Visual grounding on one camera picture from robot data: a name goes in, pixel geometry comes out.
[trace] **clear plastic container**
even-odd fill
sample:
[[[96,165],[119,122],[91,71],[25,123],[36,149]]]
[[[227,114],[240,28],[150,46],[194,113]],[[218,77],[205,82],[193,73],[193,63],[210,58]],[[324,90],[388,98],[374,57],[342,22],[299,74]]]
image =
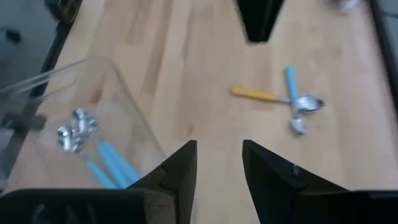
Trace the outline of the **clear plastic container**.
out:
[[[46,84],[43,95],[29,96],[34,88]],[[57,129],[72,123],[71,115],[77,108],[94,115],[102,137],[140,177],[165,159],[117,65],[108,59],[88,58],[9,86],[0,93],[6,93],[9,102],[24,103],[24,114],[46,118],[44,128],[28,132],[5,192],[28,188],[101,188],[85,160],[65,152],[57,142]],[[112,177],[90,138],[85,140],[82,154]]]

